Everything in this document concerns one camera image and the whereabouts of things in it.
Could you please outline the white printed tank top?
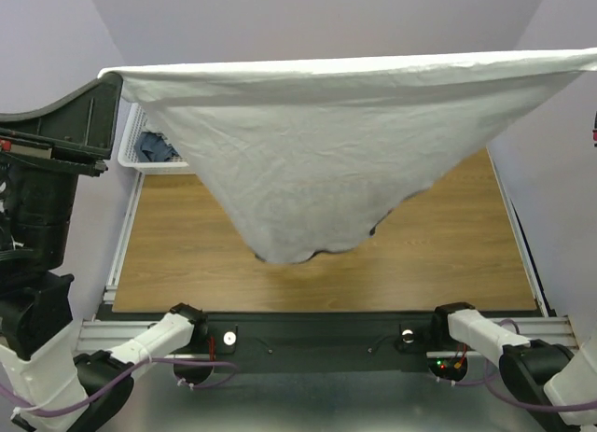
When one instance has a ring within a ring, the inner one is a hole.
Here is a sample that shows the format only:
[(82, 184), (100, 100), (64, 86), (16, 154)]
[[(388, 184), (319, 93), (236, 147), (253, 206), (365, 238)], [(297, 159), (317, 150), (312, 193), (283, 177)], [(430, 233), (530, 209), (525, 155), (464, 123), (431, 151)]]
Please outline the white printed tank top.
[(122, 66), (122, 96), (261, 260), (372, 236), (518, 119), (596, 68), (595, 49)]

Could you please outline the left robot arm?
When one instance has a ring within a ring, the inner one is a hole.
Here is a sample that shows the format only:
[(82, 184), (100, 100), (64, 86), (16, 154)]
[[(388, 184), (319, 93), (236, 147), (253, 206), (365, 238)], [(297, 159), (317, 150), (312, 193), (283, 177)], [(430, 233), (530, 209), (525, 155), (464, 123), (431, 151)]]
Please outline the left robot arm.
[(78, 179), (106, 170), (122, 77), (109, 73), (43, 108), (1, 117), (1, 363), (13, 422), (26, 431), (95, 431), (118, 413), (152, 364), (207, 343), (205, 314), (174, 306), (110, 350), (75, 355), (58, 275)]

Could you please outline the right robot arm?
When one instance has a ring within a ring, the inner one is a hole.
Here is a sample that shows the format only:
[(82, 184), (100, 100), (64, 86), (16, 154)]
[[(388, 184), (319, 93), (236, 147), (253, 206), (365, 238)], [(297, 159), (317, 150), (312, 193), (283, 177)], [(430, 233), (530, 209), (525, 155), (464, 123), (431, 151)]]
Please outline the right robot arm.
[(521, 335), (485, 317), (468, 303), (452, 303), (434, 310), (429, 326), (432, 343), (450, 348), (462, 343), (498, 369), (509, 392), (494, 390), (498, 399), (529, 412), (546, 431), (579, 431), (596, 426), (596, 336), (576, 352)]

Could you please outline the navy blue tank top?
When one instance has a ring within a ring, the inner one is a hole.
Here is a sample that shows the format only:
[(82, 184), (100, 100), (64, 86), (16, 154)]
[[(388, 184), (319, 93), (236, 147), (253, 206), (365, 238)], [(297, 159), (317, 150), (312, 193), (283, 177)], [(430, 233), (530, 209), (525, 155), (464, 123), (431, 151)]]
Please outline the navy blue tank top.
[(140, 162), (171, 162), (180, 158), (175, 148), (155, 132), (141, 132), (134, 150)]

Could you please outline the white plastic basket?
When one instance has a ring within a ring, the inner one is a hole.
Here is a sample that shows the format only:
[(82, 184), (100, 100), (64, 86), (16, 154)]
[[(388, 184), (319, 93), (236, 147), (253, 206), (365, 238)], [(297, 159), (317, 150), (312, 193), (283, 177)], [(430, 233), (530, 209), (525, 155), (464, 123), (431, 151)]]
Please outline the white plastic basket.
[(140, 138), (146, 127), (146, 114), (133, 104), (118, 149), (118, 163), (141, 174), (192, 174), (180, 157), (169, 161), (151, 161), (141, 151)]

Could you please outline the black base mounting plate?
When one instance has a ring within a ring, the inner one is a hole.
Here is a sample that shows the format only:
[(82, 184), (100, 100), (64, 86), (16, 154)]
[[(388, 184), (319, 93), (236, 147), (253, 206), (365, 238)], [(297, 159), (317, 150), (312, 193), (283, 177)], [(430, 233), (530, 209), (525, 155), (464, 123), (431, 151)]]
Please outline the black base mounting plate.
[(427, 372), (428, 354), (451, 357), (458, 344), (433, 331), (430, 311), (376, 313), (209, 313), (207, 332), (177, 351), (208, 355), (247, 373)]

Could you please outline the aluminium frame rail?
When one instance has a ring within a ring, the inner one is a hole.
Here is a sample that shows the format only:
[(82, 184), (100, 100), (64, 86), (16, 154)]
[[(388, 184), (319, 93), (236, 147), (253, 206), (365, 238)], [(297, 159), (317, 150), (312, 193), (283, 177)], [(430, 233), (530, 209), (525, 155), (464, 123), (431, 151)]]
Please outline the aluminium frame rail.
[(92, 354), (119, 346), (150, 329), (153, 321), (89, 321), (84, 322), (79, 331), (76, 353)]

